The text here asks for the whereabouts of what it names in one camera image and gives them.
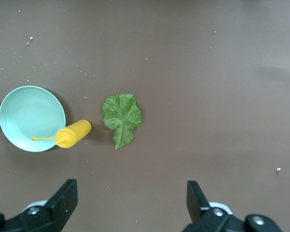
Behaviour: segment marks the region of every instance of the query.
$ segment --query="yellow squeeze bottle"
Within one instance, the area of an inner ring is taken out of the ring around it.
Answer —
[[[87,120],[79,120],[60,129],[55,136],[57,146],[69,148],[84,138],[91,131],[91,124]]]

